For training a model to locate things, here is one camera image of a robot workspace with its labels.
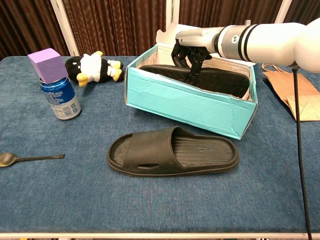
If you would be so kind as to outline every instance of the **stuffed toy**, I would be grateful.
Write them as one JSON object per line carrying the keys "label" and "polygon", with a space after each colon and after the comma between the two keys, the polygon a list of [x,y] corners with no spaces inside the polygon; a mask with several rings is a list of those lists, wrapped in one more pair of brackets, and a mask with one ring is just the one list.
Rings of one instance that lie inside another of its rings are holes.
{"label": "stuffed toy", "polygon": [[122,77],[123,64],[120,61],[105,60],[103,53],[74,56],[65,62],[69,78],[78,82],[80,87],[85,87],[89,82],[105,83],[113,79],[117,82]]}

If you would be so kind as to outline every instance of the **blue table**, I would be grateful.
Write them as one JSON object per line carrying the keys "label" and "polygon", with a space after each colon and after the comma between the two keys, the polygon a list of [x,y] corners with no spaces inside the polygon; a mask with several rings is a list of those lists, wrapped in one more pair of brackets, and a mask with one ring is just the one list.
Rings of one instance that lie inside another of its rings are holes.
{"label": "blue table", "polygon": [[[135,57],[110,57],[126,66]],[[305,233],[295,121],[254,67],[258,108],[227,173],[166,178],[113,171],[119,136],[182,126],[124,104],[124,83],[73,84],[78,117],[58,120],[26,56],[0,62],[0,152],[65,159],[0,169],[0,237],[9,233]],[[318,89],[320,75],[303,73]],[[320,122],[303,122],[311,229],[320,233]]]}

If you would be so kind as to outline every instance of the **black cable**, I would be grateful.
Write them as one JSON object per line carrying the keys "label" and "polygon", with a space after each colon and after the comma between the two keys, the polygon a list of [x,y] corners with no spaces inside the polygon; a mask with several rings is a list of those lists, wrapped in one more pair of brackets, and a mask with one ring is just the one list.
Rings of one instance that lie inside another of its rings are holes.
{"label": "black cable", "polygon": [[296,136],[297,136],[297,143],[298,143],[298,159],[299,159],[300,180],[301,180],[303,206],[304,206],[304,217],[305,217],[306,230],[308,233],[308,239],[312,240],[309,212],[308,212],[307,191],[306,191],[305,176],[304,176],[304,165],[303,165],[303,161],[302,161],[300,111],[299,111],[299,95],[298,95],[298,69],[293,68],[292,72],[293,72],[293,82],[294,82]]}

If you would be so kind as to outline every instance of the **spoon handle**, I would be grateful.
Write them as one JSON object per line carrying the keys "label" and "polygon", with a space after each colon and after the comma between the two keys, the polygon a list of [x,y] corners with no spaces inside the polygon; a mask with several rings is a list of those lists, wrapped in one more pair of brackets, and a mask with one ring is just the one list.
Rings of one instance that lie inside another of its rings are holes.
{"label": "spoon handle", "polygon": [[64,159],[64,154],[57,154],[53,156],[32,156],[32,157],[17,157],[16,162],[34,161],[34,160],[46,160],[46,159]]}

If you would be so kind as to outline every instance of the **table edge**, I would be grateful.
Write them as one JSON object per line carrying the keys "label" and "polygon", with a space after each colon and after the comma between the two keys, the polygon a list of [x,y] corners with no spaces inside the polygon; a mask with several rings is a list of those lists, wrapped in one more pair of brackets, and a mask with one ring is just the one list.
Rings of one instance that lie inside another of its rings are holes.
{"label": "table edge", "polygon": [[[320,239],[320,232],[312,233]],[[307,239],[307,233],[294,232],[209,232],[209,233],[90,233],[90,232],[0,232],[0,239],[8,238],[81,238],[81,239]]]}

